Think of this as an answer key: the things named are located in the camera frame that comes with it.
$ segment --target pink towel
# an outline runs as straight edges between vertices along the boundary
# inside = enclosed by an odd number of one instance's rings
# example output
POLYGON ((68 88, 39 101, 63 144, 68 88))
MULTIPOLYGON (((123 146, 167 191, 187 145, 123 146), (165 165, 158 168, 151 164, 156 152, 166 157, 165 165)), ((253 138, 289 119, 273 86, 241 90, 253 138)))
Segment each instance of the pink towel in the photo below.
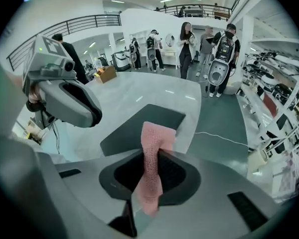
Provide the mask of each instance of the pink towel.
POLYGON ((174 129, 144 122, 141 143, 144 152, 144 174, 141 177, 136 193, 144 213, 154 216, 158 209, 158 198, 163 194, 163 189, 158 175, 159 149, 171 153, 175 142, 174 129))

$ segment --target white jacket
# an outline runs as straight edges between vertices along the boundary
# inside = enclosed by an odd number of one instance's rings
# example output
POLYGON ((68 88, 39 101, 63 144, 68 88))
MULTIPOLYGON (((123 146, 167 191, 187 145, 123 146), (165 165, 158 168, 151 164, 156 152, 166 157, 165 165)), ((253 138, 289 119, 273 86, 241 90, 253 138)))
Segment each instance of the white jacket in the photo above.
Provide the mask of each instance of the white jacket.
MULTIPOLYGON (((190 54, 191 54, 191 60, 194 59, 195 55, 196 55, 196 44, 197 44, 197 39, 195 37, 195 35, 193 34, 190 39, 189 39, 189 51, 190 51, 190 54)), ((177 61, 177 65, 180 65, 180 62, 179 62, 179 55, 181 53, 181 50, 183 49, 184 47, 184 43, 181 42, 180 39, 178 39, 178 42, 177 42, 177 46, 178 46, 178 50, 177 50, 177 58, 176 58, 176 61, 177 61)))

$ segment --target cardboard box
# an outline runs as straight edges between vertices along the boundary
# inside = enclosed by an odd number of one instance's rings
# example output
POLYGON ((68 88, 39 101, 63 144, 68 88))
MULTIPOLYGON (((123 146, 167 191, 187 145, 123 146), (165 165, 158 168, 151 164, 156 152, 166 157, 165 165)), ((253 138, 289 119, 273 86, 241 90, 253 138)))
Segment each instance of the cardboard box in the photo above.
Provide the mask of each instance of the cardboard box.
POLYGON ((114 66, 106 66, 99 68, 96 76, 96 81, 101 83, 106 83, 107 81, 116 77, 116 72, 114 66))

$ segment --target green floor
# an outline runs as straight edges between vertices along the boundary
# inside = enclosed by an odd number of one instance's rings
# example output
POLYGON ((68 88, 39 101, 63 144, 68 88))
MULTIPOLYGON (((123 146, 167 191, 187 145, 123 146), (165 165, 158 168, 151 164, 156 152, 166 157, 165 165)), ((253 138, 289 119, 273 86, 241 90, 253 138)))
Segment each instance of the green floor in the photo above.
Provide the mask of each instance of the green floor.
MULTIPOLYGON (((206 81, 202 75, 195 77, 198 66, 198 63, 191 65, 187 76, 187 79, 191 81, 204 81, 200 83, 202 103, 196 132, 204 131, 217 134, 232 141, 247 144, 245 123, 236 96, 222 95, 217 98, 215 95, 213 98, 207 97, 208 93, 205 92, 206 81)), ((143 67, 137 72, 148 72, 148 70, 143 67)), ((164 72, 158 70, 157 73, 175 77, 179 77, 180 74, 179 70, 175 70, 175 67, 172 66, 166 66, 164 72)), ((248 148, 246 146, 216 136, 195 134, 187 154, 224 164, 243 176, 247 175, 248 148)))

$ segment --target black jacket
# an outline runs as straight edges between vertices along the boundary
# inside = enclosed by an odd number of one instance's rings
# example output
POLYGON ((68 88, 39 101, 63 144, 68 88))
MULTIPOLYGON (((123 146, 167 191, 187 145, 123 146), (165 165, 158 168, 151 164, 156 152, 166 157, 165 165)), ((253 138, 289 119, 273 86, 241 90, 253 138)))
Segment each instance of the black jacket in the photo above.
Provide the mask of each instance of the black jacket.
POLYGON ((67 53, 69 53, 73 61, 75 62, 74 71, 76 72, 76 77, 78 78, 78 81, 83 84, 87 84, 89 81, 85 76, 84 67, 79 59, 78 54, 76 54, 73 45, 67 42, 62 42, 62 45, 64 49, 67 51, 67 53))

